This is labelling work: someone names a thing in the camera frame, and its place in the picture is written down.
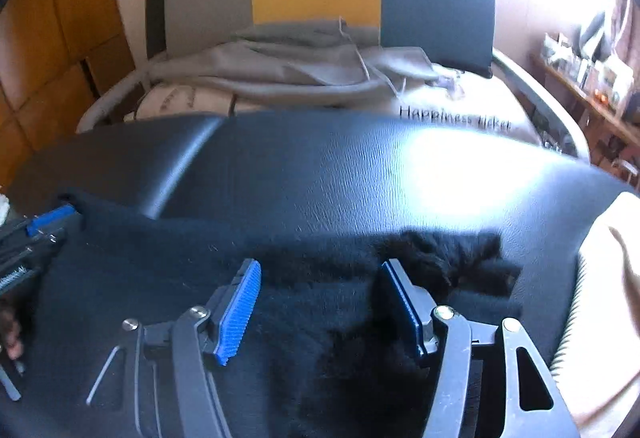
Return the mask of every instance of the black leather surface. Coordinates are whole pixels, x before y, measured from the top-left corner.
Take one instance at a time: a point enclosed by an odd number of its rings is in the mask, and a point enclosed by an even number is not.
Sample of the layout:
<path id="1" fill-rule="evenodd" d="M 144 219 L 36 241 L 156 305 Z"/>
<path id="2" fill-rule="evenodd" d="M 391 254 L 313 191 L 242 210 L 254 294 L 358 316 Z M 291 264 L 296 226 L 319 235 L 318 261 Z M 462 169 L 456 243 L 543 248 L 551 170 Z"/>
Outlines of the black leather surface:
<path id="1" fill-rule="evenodd" d="M 504 256 L 524 265 L 514 296 L 534 342 L 552 343 L 543 357 L 561 336 L 582 240 L 630 190 L 599 169 L 513 140 L 347 111 L 100 128 L 40 153 L 10 197 L 17 209 L 40 212 L 68 186 L 150 217 L 221 220 L 256 240 L 496 230 Z M 549 302 L 557 309 L 545 310 Z"/>

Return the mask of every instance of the curtain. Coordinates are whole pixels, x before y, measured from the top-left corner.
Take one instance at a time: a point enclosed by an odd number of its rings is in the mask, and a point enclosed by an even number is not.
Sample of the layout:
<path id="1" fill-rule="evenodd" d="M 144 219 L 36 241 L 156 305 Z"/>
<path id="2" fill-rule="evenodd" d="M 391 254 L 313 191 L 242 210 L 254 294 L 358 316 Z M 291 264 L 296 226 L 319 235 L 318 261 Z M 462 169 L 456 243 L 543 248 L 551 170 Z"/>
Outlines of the curtain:
<path id="1" fill-rule="evenodd" d="M 616 0 L 611 14 L 612 48 L 634 71 L 634 87 L 640 86 L 640 4 L 635 0 Z"/>

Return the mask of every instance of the black fur cloth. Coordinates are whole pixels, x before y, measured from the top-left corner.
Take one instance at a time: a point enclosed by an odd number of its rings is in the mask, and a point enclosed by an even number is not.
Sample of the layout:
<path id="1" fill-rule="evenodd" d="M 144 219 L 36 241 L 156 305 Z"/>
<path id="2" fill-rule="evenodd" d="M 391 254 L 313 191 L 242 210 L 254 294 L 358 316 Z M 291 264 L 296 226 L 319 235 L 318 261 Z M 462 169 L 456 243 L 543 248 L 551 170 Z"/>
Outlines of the black fur cloth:
<path id="1" fill-rule="evenodd" d="M 104 361 L 106 336 L 124 318 L 174 320 L 228 283 L 242 258 L 262 264 L 262 290 L 238 355 L 214 370 L 235 438 L 421 436 L 433 379 L 406 356 L 378 292 L 388 258 L 471 320 L 520 315 L 508 299 L 520 269 L 500 259 L 495 234 L 247 241 L 209 222 L 152 221 L 82 195 L 72 202 L 85 227 L 43 281 L 28 348 L 47 365 L 30 373 L 51 389 L 52 418 L 56 404 L 86 396 L 79 386 L 95 378 L 92 364 Z M 57 378 L 69 370 L 74 378 Z"/>

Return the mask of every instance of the metal screw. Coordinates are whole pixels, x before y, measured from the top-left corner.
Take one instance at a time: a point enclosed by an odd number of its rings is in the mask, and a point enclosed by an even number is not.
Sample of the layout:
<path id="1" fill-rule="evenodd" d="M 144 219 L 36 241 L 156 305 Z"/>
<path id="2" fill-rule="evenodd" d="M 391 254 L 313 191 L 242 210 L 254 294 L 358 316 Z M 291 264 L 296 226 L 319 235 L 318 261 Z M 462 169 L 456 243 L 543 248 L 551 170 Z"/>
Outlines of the metal screw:
<path id="1" fill-rule="evenodd" d="M 136 319 L 124 319 L 122 321 L 122 329 L 126 332 L 137 330 L 140 323 Z"/>
<path id="2" fill-rule="evenodd" d="M 209 310 L 207 310 L 204 306 L 194 306 L 189 309 L 189 312 L 192 316 L 196 317 L 196 319 L 204 319 L 205 317 L 209 317 Z"/>
<path id="3" fill-rule="evenodd" d="M 436 306 L 436 309 L 434 311 L 436 312 L 436 315 L 441 319 L 444 319 L 446 321 L 448 321 L 449 319 L 453 319 L 453 310 L 448 306 Z"/>
<path id="4" fill-rule="evenodd" d="M 520 328 L 522 328 L 520 321 L 517 319 L 512 319 L 511 317 L 507 317 L 505 320 L 503 320 L 502 326 L 504 326 L 504 329 L 508 332 L 513 333 L 519 332 Z"/>

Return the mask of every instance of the drawstring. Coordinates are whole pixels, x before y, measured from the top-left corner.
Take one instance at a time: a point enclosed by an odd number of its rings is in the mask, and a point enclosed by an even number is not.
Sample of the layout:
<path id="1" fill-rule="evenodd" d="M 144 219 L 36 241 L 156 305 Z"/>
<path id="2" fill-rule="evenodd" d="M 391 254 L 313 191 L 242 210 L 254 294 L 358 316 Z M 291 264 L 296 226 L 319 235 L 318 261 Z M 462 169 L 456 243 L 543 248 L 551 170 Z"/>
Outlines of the drawstring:
<path id="1" fill-rule="evenodd" d="M 349 42 L 353 46 L 354 50 L 356 50 L 356 55 L 358 56 L 358 60 L 360 61 L 360 66 L 362 68 L 362 71 L 364 72 L 366 80 L 367 81 L 371 80 L 371 74 L 369 73 L 369 70 L 371 70 L 378 78 L 380 78 L 391 89 L 391 91 L 394 93 L 396 97 L 402 97 L 406 89 L 406 77 L 402 78 L 402 88 L 400 89 L 400 91 L 398 91 L 398 89 L 394 86 L 393 82 L 387 75 L 385 75 L 375 66 L 367 65 L 364 58 L 362 57 L 362 54 L 360 53 L 360 49 L 358 48 L 357 44 L 354 43 L 351 36 L 342 29 L 343 24 L 345 24 L 344 19 L 342 17 L 339 17 L 338 30 L 340 32 L 340 35 L 342 36 L 343 39 L 345 39 L 347 42 Z"/>

